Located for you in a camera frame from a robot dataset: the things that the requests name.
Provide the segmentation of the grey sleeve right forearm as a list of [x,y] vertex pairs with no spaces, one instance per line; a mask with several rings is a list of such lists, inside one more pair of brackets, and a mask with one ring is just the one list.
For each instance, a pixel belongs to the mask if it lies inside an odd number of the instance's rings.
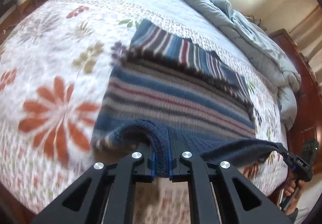
[[289,220],[291,221],[291,223],[294,224],[295,221],[296,221],[296,218],[298,216],[298,208],[297,207],[289,207],[285,211],[285,215],[289,218]]

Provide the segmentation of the person's right hand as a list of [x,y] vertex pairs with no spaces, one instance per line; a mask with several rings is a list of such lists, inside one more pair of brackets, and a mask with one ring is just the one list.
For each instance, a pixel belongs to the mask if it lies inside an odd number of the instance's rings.
[[284,186],[284,197],[290,197],[294,194],[295,189],[298,188],[298,192],[294,197],[290,200],[289,207],[285,211],[286,215],[290,215],[293,213],[297,207],[298,201],[300,200],[303,191],[304,191],[305,182],[303,180],[295,181],[294,177],[290,176],[287,178]]

